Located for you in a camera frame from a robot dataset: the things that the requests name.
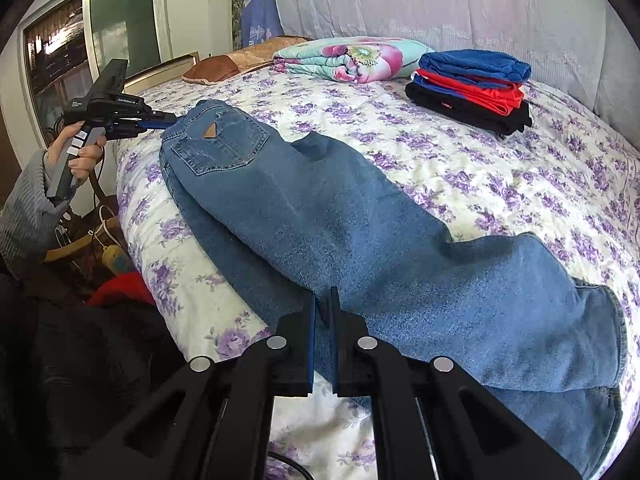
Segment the hand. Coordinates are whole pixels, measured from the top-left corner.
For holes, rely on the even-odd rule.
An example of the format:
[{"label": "hand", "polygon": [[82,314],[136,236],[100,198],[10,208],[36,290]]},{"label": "hand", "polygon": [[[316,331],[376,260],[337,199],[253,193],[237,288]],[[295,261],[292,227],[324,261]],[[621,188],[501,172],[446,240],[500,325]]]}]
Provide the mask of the hand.
[{"label": "hand", "polygon": [[[53,141],[53,144],[49,147],[47,152],[47,162],[53,168],[55,168],[62,148],[71,137],[80,131],[80,128],[84,124],[84,121],[79,123],[70,124],[65,126],[60,132],[58,138]],[[102,156],[104,145],[107,143],[107,138],[102,135],[98,137],[96,144],[91,146],[85,146],[78,152],[78,158],[69,161],[69,167],[74,177],[79,180],[79,184],[83,184],[89,178],[98,160]]]}]

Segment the gray sweater sleeve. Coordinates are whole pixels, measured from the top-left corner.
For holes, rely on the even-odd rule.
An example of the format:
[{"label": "gray sweater sleeve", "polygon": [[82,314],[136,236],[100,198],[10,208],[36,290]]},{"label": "gray sweater sleeve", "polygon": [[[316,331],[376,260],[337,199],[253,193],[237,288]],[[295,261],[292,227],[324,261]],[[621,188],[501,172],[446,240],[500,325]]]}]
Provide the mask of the gray sweater sleeve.
[{"label": "gray sweater sleeve", "polygon": [[69,200],[54,206],[46,197],[45,150],[34,153],[0,212],[0,254],[19,280],[39,264],[55,240],[54,230]]}]

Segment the floral bedsheet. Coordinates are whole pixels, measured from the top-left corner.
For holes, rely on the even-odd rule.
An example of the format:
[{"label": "floral bedsheet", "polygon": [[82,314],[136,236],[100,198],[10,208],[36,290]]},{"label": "floral bedsheet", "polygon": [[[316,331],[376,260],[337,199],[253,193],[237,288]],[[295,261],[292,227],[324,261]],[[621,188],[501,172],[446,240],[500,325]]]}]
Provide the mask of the floral bedsheet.
[{"label": "floral bedsheet", "polygon": [[[623,420],[602,473],[640,408],[639,153],[581,104],[542,84],[523,87],[534,126],[498,141],[412,104],[405,83],[351,85],[263,69],[216,86],[174,80],[143,95],[177,115],[200,99],[222,99],[285,140],[311,130],[340,139],[446,222],[457,240],[535,232],[572,276],[609,285],[624,308],[629,352]],[[150,131],[115,148],[130,254],[187,359],[238,356],[268,329],[202,251],[171,199],[158,165],[160,135]],[[309,398],[276,400],[271,440],[317,479],[377,478],[369,415],[333,396],[317,374]],[[268,463],[267,478],[294,475]]]}]

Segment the red folded garment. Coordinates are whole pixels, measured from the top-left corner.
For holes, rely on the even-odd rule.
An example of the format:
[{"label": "red folded garment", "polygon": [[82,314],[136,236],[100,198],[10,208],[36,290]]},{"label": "red folded garment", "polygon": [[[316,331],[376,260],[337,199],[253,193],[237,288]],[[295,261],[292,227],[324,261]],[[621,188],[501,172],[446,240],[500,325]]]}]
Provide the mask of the red folded garment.
[{"label": "red folded garment", "polygon": [[86,304],[88,306],[109,306],[122,300],[136,300],[156,306],[154,297],[146,288],[142,276],[137,272],[127,272],[111,278],[95,291]]},{"label": "red folded garment", "polygon": [[[507,85],[507,88],[480,88],[450,77],[441,76],[435,72],[429,72],[423,68],[419,68],[416,72],[429,83],[458,92],[466,100],[500,115],[507,116],[514,108],[520,108],[520,103],[524,99],[524,94],[520,91],[520,85],[509,81],[500,80],[500,83]],[[478,81],[496,81],[488,77],[467,77]]]}]

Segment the yellow object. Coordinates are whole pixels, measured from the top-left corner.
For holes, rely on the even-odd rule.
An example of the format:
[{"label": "yellow object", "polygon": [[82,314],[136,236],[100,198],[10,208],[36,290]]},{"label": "yellow object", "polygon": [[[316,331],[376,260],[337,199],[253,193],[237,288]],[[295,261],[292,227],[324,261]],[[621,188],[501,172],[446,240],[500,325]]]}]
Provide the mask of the yellow object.
[{"label": "yellow object", "polygon": [[105,248],[102,253],[102,263],[115,276],[136,270],[129,255],[118,245],[110,245]]}]

